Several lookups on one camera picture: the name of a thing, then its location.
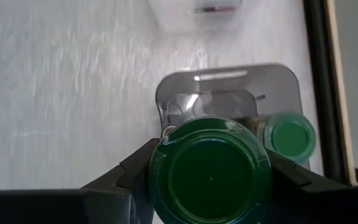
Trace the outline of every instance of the plastic lid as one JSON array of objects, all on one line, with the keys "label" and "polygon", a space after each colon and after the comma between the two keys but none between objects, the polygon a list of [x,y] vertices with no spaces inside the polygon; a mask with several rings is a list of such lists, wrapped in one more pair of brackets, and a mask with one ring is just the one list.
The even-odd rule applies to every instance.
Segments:
[{"label": "plastic lid", "polygon": [[307,160],[316,144],[313,126],[301,114],[278,114],[268,121],[264,131],[265,147],[297,162]]},{"label": "plastic lid", "polygon": [[157,146],[149,168],[150,195],[164,223],[258,223],[270,181],[261,143],[224,118],[176,127]]}]

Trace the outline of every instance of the white table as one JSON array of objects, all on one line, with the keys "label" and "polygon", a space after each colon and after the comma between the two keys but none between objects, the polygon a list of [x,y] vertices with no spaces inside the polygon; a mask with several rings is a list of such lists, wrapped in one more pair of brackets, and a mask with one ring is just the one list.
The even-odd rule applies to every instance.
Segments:
[{"label": "white table", "polygon": [[[177,70],[278,62],[317,127],[301,0],[254,1],[243,26],[168,35],[139,0],[0,0],[0,189],[77,188],[158,136]],[[311,169],[323,173],[319,144]]]}]

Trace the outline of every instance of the wooden edge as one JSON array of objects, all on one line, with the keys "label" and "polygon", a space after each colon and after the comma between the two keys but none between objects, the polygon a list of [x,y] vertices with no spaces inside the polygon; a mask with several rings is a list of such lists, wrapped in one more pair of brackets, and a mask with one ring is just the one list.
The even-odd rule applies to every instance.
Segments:
[{"label": "wooden edge", "polygon": [[347,166],[349,169],[349,178],[352,185],[358,185],[356,180],[356,168],[354,167],[351,129],[349,125],[349,117],[347,114],[346,92],[345,92],[345,85],[344,85],[344,78],[343,78],[341,49],[339,45],[339,37],[337,31],[338,27],[337,27],[336,14],[335,14],[335,0],[327,0],[327,6],[328,6],[329,25],[331,28],[331,36],[333,42],[334,63],[335,63],[335,69],[337,74],[339,101],[341,104],[342,125],[343,125],[343,133],[344,133],[344,140],[346,146],[346,157],[347,157]]}]

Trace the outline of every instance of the green bottle cap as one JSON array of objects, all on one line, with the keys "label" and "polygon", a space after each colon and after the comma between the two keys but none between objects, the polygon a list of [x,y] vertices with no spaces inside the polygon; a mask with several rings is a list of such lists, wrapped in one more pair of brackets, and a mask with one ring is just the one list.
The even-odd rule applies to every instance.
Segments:
[{"label": "green bottle cap", "polygon": [[258,223],[270,185],[263,145],[229,119],[177,126],[150,160],[149,191],[164,223]]},{"label": "green bottle cap", "polygon": [[264,130],[267,149],[297,162],[304,162],[316,145],[313,125],[301,114],[282,113],[272,116]]}]

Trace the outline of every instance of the white container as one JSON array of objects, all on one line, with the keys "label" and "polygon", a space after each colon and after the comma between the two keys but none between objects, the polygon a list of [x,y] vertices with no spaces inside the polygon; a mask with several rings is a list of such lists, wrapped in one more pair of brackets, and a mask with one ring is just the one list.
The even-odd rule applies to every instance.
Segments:
[{"label": "white container", "polygon": [[149,0],[160,26],[181,33],[230,29],[241,23],[242,0]]}]

